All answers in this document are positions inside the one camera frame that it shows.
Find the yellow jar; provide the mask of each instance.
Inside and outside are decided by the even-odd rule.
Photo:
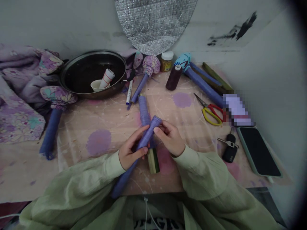
[[[172,51],[166,51],[161,54],[161,72],[167,72],[172,69],[173,66],[173,56],[174,53]]]

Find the sleeve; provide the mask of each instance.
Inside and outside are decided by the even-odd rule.
[[[221,222],[239,229],[278,229],[269,211],[237,184],[217,153],[198,153],[186,146],[174,160],[188,197],[200,201]]]
[[[99,213],[96,209],[101,212],[114,178],[124,172],[118,151],[74,165],[57,175],[44,194],[21,212],[20,223],[40,230],[70,229],[79,220],[85,223],[85,218]]]

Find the purple wrapped handle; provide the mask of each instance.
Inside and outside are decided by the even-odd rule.
[[[140,105],[140,119],[141,119],[142,126],[149,125],[150,124],[150,116],[149,116],[149,113],[148,113],[146,97],[139,96],[138,103]],[[154,143],[153,139],[154,138],[151,137],[151,139],[149,140],[149,146],[150,146],[149,148],[150,149],[153,149],[155,147],[155,143]]]
[[[148,74],[144,74],[143,79],[141,80],[140,84],[138,85],[136,91],[134,92],[134,95],[131,98],[131,103],[135,104],[138,100],[138,96],[141,93],[144,85],[146,84],[146,81],[148,80],[149,76]]]
[[[144,135],[143,135],[142,139],[140,140],[140,142],[137,146],[137,149],[135,151],[138,151],[140,148],[147,146],[150,138],[154,134],[153,133],[154,128],[159,126],[161,124],[161,122],[162,122],[162,120],[159,117],[157,117],[157,116],[153,117],[148,130],[146,130],[146,132],[144,133]],[[130,177],[133,169],[137,165],[137,163],[138,163],[138,160],[136,160],[132,164],[132,166],[130,168],[128,168],[128,170],[126,172],[124,172],[122,175],[120,175],[120,177],[119,177],[118,181],[116,182],[116,184],[114,185],[112,193],[111,193],[111,197],[113,199],[117,199],[122,194],[122,191],[124,190],[128,180],[129,180],[129,177]]]
[[[46,135],[39,153],[46,157],[47,160],[52,160],[54,158],[53,146],[55,135],[57,134],[58,126],[60,123],[60,118],[63,110],[53,109],[51,112],[50,120],[46,129]]]
[[[185,74],[196,84],[199,88],[204,91],[207,96],[220,108],[223,108],[223,98],[214,91],[208,84],[205,82],[201,76],[195,73],[191,68],[188,68],[185,71]]]
[[[222,84],[215,80],[213,77],[211,77],[209,74],[207,74],[205,71],[203,71],[201,68],[199,68],[197,65],[195,65],[193,62],[190,62],[190,66],[193,69],[196,69],[199,73],[201,73],[202,75],[204,75],[206,78],[208,78],[209,80],[211,80],[212,82],[216,83],[218,86],[222,86]]]

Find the scissors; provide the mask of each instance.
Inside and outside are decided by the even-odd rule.
[[[195,97],[198,99],[198,101],[200,102],[200,104],[204,107],[204,108],[202,109],[202,113],[203,113],[203,115],[204,115],[205,120],[206,120],[207,122],[209,122],[210,124],[215,125],[215,126],[221,125],[221,124],[223,123],[223,119],[221,119],[221,118],[216,114],[216,112],[214,111],[214,108],[218,109],[221,113],[223,113],[223,110],[222,110],[220,107],[218,107],[218,106],[216,106],[216,105],[214,105],[214,104],[208,105],[208,104],[205,103],[202,99],[200,99],[200,97],[198,97],[196,94],[194,94],[194,95],[195,95]],[[218,123],[214,123],[214,122],[210,121],[210,120],[208,119],[207,115],[206,115],[206,112],[207,112],[208,114],[210,114]]]

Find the tabletop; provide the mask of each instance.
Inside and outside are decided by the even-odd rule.
[[[169,72],[152,76],[142,90],[148,110],[178,127],[185,143],[198,152],[215,151],[222,155],[231,127],[213,126],[205,121],[202,106],[193,93],[208,104],[206,95],[189,78],[182,75],[174,91],[165,88]],[[132,93],[142,76],[136,77]],[[138,103],[130,110],[126,106],[127,93],[119,93],[105,100],[83,99],[70,105],[59,124],[55,152],[57,157],[46,161],[38,155],[42,140],[0,145],[0,203],[33,200],[40,196],[52,178],[60,171],[90,157],[117,151],[125,140],[141,126]],[[271,186],[265,178],[253,173],[238,138],[239,149],[233,163],[226,163],[229,172],[246,188]],[[164,145],[155,138],[160,172],[150,174],[147,158],[139,160],[123,195],[183,191],[177,166]],[[283,178],[274,178],[279,185],[291,180],[281,162],[270,148]]]

